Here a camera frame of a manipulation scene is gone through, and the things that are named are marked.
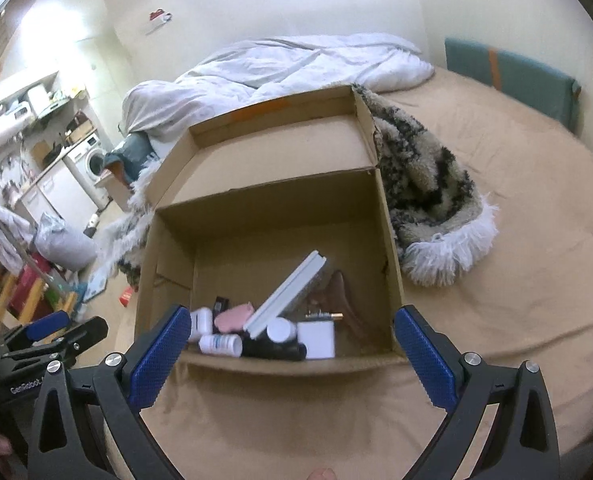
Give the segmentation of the white power strip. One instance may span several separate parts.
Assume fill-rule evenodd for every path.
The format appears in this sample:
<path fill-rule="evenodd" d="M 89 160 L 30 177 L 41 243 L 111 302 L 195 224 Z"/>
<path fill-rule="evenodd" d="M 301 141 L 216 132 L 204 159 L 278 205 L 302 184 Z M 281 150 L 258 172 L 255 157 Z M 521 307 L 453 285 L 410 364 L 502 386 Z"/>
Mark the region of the white power strip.
<path fill-rule="evenodd" d="M 298 307 L 303 297 L 321 277 L 327 264 L 327 258 L 313 250 L 292 273 L 270 294 L 257 308 L 251 318 L 243 325 L 243 330 L 253 339 L 261 333 L 274 318 Z"/>

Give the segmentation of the black gold AA battery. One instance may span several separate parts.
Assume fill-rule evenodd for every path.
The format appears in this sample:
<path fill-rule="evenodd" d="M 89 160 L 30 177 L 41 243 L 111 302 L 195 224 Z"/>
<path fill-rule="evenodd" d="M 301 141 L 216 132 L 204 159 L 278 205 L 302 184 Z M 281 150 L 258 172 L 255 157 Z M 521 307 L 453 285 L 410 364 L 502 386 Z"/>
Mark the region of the black gold AA battery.
<path fill-rule="evenodd" d="M 307 312 L 304 316 L 306 321 L 315 322 L 315 321 L 331 321 L 331 322 L 340 322 L 343 320 L 343 314 L 337 312 Z"/>

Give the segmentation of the wooden drying rack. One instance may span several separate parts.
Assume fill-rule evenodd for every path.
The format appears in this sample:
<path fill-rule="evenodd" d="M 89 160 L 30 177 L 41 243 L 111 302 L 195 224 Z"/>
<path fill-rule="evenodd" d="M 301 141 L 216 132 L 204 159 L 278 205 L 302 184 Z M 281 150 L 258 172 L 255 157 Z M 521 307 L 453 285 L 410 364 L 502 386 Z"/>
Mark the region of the wooden drying rack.
<path fill-rule="evenodd" d="M 59 273 L 51 274 L 42 270 L 31 254 L 31 245 L 25 243 L 22 236 L 15 236 L 1 218 L 0 266 L 6 268 L 6 272 L 2 274 L 0 290 L 0 332 L 3 328 L 12 330 L 30 324 L 48 289 L 53 290 L 59 297 L 57 311 L 63 311 L 66 315 L 73 313 L 80 299 L 76 288 L 69 285 Z M 33 270 L 35 279 L 27 289 L 22 309 L 18 314 L 13 314 L 9 307 L 14 294 L 21 288 L 20 281 L 25 268 Z"/>

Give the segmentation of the small white labelled bottle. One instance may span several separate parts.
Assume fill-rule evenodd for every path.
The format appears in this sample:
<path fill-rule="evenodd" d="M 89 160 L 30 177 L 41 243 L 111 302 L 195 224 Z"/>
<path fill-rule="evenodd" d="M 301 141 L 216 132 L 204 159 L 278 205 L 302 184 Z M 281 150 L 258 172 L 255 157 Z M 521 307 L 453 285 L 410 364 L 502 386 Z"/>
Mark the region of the small white labelled bottle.
<path fill-rule="evenodd" d="M 237 334 L 204 335 L 199 340 L 199 349 L 207 356 L 228 356 L 241 358 L 243 351 L 242 338 Z"/>

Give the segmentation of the white kitchen cabinet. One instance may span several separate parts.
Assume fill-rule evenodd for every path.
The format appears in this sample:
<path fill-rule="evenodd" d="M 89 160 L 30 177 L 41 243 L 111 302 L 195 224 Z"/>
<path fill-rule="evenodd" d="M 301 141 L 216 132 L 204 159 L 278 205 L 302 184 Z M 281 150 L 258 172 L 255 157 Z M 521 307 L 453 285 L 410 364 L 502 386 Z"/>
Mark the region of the white kitchen cabinet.
<path fill-rule="evenodd" d="M 35 226 L 43 214 L 51 214 L 83 232 L 98 208 L 64 161 L 59 160 L 21 194 L 13 210 Z"/>

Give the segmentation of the pink soft pouch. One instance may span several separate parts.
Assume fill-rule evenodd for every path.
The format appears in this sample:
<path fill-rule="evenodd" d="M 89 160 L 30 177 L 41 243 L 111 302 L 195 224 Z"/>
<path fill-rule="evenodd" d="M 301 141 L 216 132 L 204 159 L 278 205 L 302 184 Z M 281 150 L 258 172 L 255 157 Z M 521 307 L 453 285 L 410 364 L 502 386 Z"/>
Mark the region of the pink soft pouch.
<path fill-rule="evenodd" d="M 215 329 L 220 334 L 231 334 L 242 332 L 246 322 L 254 315 L 254 307 L 247 302 L 246 304 L 238 304 L 223 312 L 220 312 L 214 318 Z"/>

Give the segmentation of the black cylindrical flashlight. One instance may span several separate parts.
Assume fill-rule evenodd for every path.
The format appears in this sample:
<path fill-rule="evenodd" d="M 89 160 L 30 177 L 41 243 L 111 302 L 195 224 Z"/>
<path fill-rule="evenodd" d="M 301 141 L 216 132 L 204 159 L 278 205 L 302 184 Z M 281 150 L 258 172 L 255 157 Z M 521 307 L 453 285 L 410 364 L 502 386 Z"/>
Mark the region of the black cylindrical flashlight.
<path fill-rule="evenodd" d="M 242 356 L 253 359 L 300 362 L 306 358 L 306 347 L 298 341 L 276 344 L 269 339 L 242 339 Z"/>

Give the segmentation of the tan bed blanket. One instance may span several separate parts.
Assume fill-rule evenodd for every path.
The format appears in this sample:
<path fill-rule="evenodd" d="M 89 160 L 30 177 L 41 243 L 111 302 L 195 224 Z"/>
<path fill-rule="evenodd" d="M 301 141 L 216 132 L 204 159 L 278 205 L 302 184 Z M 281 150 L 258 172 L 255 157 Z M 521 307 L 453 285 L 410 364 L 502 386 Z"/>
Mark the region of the tan bed blanket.
<path fill-rule="evenodd" d="M 405 298 L 461 350 L 534 360 L 558 442 L 593 440 L 593 153 L 558 122 L 448 70 L 393 94 L 501 211 L 494 247 L 456 284 Z M 406 364 L 269 378 L 178 364 L 144 421 L 188 479 L 400 479 L 438 429 Z"/>

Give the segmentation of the white washing machine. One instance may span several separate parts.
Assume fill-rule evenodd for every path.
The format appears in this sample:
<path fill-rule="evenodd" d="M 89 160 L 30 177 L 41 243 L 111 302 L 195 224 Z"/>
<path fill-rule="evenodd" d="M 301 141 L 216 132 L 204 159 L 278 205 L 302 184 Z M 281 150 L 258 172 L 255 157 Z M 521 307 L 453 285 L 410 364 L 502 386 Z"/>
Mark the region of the white washing machine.
<path fill-rule="evenodd" d="M 92 130 L 88 136 L 73 145 L 64 158 L 65 166 L 71 170 L 99 211 L 103 211 L 110 202 L 108 192 L 97 186 L 103 172 L 104 155 L 106 151 L 99 136 Z"/>

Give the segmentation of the white pill bottle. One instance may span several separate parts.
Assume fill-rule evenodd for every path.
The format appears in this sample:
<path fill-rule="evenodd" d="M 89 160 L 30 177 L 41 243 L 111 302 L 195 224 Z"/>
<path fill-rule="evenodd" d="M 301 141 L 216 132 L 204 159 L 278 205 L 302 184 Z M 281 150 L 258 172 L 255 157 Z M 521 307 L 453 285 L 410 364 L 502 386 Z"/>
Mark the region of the white pill bottle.
<path fill-rule="evenodd" d="M 273 318 L 266 326 L 267 338 L 274 344 L 295 341 L 297 333 L 297 326 L 287 318 Z"/>

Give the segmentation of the open cardboard box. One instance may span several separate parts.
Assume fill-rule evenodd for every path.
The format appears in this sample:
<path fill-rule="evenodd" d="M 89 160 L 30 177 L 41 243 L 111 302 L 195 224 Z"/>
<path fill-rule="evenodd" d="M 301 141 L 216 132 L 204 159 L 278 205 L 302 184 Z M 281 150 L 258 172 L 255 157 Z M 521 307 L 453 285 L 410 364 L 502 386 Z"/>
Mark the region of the open cardboard box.
<path fill-rule="evenodd" d="M 136 332 L 175 304 L 217 297 L 259 306 L 312 252 L 341 272 L 374 333 L 344 334 L 327 360 L 182 354 L 185 363 L 257 375 L 313 376 L 400 364 L 391 322 L 404 302 L 375 124 L 349 86 L 285 96 L 191 127 L 146 188 L 154 217 L 141 265 Z"/>

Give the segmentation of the translucent brown hair claw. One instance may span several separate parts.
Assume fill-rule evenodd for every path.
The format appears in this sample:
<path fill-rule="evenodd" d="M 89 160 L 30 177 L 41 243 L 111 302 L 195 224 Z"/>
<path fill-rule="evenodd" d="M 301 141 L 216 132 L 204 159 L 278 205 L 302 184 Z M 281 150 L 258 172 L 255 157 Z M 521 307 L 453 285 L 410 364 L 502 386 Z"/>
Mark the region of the translucent brown hair claw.
<path fill-rule="evenodd" d="M 359 310 L 351 305 L 351 295 L 344 275 L 340 270 L 331 274 L 328 284 L 311 292 L 307 296 L 307 304 L 314 310 L 341 314 L 342 321 L 353 337 L 363 346 L 374 346 L 385 341 L 385 335 L 377 326 L 370 324 Z"/>

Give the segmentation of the shaggy beige black rug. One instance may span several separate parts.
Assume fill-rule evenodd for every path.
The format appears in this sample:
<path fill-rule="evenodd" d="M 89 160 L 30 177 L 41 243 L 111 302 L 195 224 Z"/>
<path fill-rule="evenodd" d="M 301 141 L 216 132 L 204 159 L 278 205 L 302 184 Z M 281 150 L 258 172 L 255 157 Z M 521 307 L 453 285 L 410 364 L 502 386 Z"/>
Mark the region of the shaggy beige black rug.
<path fill-rule="evenodd" d="M 373 142 L 401 270 L 419 286 L 453 285 L 489 254 L 497 207 L 414 116 L 355 84 L 375 124 Z"/>

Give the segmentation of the teal cushion with orange stripe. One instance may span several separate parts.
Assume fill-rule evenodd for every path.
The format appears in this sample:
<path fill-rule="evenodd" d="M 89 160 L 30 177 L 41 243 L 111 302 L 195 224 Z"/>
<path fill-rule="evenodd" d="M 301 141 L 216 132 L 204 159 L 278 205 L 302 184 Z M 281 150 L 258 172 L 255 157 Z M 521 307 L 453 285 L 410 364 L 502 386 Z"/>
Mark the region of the teal cushion with orange stripe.
<path fill-rule="evenodd" d="M 496 89 L 506 96 L 577 130 L 581 84 L 541 62 L 479 42 L 447 37 L 446 67 Z"/>

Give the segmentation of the red white wall item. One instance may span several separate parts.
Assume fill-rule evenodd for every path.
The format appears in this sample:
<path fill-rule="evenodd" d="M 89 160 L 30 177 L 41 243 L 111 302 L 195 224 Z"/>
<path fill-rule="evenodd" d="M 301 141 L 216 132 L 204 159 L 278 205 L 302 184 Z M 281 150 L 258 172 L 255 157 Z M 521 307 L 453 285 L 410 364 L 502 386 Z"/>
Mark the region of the red white wall item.
<path fill-rule="evenodd" d="M 162 8 L 156 9 L 149 14 L 149 21 L 146 35 L 149 36 L 172 21 L 173 14 Z"/>

